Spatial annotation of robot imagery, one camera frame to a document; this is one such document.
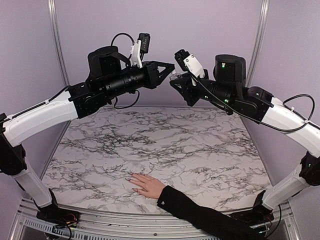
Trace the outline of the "clear nail polish bottle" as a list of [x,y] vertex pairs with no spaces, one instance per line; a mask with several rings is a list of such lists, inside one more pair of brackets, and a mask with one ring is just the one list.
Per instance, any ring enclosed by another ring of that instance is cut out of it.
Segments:
[[182,78],[183,78],[183,76],[180,73],[172,73],[169,76],[170,81],[180,80]]

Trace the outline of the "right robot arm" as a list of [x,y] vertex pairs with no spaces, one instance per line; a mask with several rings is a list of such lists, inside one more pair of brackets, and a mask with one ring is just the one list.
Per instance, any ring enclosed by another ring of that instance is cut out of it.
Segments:
[[238,114],[257,124],[277,130],[306,149],[300,164],[272,188],[259,193],[250,210],[238,211],[231,217],[254,225],[272,217],[272,211],[300,193],[320,184],[320,128],[309,117],[304,117],[286,101],[258,86],[246,86],[246,61],[243,57],[219,54],[215,57],[213,79],[198,59],[185,50],[174,58],[183,73],[170,79],[188,106],[205,100],[225,111]]

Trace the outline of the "black sleeved forearm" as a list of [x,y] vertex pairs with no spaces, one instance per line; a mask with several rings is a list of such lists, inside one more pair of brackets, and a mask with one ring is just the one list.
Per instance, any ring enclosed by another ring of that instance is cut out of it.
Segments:
[[157,206],[174,217],[191,223],[195,228],[221,240],[265,240],[250,226],[212,208],[200,206],[181,191],[166,186]]

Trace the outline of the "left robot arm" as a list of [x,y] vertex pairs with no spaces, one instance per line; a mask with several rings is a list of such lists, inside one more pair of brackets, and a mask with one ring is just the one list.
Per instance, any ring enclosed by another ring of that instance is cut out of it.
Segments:
[[141,61],[141,51],[132,47],[131,58],[116,46],[89,53],[86,81],[66,86],[54,97],[13,115],[0,116],[0,170],[11,176],[33,199],[37,217],[53,223],[66,219],[47,188],[26,160],[23,141],[60,123],[82,119],[112,103],[114,98],[139,88],[155,89],[174,71],[172,63]]

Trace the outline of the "person's bare hand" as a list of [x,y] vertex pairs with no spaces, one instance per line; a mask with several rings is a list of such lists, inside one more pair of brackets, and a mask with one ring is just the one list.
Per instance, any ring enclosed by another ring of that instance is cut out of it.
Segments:
[[146,198],[159,199],[163,189],[166,187],[160,180],[149,175],[130,173],[131,178],[125,180],[134,184],[133,191]]

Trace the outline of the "right aluminium frame post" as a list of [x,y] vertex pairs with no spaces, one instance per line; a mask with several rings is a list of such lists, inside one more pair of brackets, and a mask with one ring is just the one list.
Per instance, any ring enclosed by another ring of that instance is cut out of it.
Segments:
[[260,52],[262,50],[263,40],[266,32],[269,8],[270,8],[270,0],[262,0],[255,41],[253,45],[248,72],[247,72],[247,79],[246,79],[247,87],[249,87],[253,83],[256,66],[258,63]]

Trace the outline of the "aluminium frame post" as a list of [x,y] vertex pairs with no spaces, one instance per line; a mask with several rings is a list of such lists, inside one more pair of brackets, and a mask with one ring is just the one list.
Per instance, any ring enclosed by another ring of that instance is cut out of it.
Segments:
[[70,84],[70,81],[67,73],[65,59],[63,56],[63,49],[61,44],[60,32],[59,32],[58,16],[57,16],[57,10],[56,10],[56,1],[48,0],[47,3],[48,3],[49,19],[50,19],[53,41],[55,45],[55,51],[57,54],[59,69],[61,72],[63,84],[65,86],[68,86]]
[[246,79],[247,87],[249,87],[253,83],[256,66],[258,63],[260,52],[262,50],[263,40],[266,32],[269,8],[270,8],[270,0],[262,0],[255,41],[253,45],[248,72],[247,72],[247,79]]

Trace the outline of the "left aluminium frame post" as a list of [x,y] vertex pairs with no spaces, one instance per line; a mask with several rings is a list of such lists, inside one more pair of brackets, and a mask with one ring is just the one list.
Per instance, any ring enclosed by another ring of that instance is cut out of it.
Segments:
[[70,81],[67,73],[65,59],[63,56],[63,49],[61,44],[60,32],[59,32],[58,16],[57,16],[57,10],[56,10],[56,1],[48,0],[47,3],[48,3],[49,19],[50,19],[53,41],[55,45],[55,51],[57,54],[59,69],[61,72],[63,84],[65,86],[68,86],[70,84]]

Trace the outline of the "front aluminium rail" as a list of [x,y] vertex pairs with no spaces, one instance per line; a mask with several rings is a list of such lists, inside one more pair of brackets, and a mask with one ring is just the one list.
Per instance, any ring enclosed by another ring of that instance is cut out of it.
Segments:
[[62,205],[79,212],[78,224],[71,229],[54,230],[54,224],[36,217],[37,208],[23,199],[13,221],[10,240],[45,240],[53,235],[66,240],[213,240],[211,236],[169,214],[108,212]]

